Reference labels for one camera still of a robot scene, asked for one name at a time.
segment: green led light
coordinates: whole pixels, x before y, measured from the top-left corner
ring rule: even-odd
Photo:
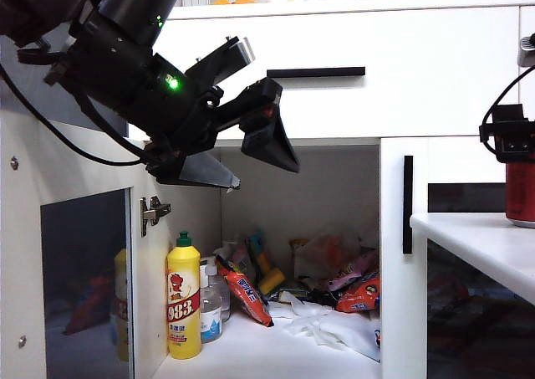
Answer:
[[[166,83],[171,90],[178,90],[182,86],[181,82],[177,78],[169,74],[166,76]]]

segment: red can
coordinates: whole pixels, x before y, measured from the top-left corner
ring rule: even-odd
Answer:
[[[506,216],[517,226],[535,228],[535,163],[507,163]]]

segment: glass cabinet door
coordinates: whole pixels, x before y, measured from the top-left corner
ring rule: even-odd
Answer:
[[[429,212],[504,212],[504,185],[430,184]],[[535,307],[431,241],[427,260],[427,377],[534,377]]]

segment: clear plastic bottle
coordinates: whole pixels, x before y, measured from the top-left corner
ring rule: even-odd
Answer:
[[[225,278],[217,274],[216,258],[206,258],[208,284],[214,286],[221,295],[221,319],[226,322],[231,315],[231,293]]]
[[[201,269],[201,342],[209,343],[221,337],[221,295],[214,285],[209,285],[207,265]]]

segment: drawer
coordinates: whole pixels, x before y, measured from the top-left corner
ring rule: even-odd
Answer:
[[[517,75],[518,14],[496,7],[171,20],[157,50],[184,70],[226,36],[248,37],[257,59],[222,82],[228,100],[267,69],[366,67],[365,77],[281,79],[292,138],[475,135]],[[239,137],[237,129],[220,136]]]

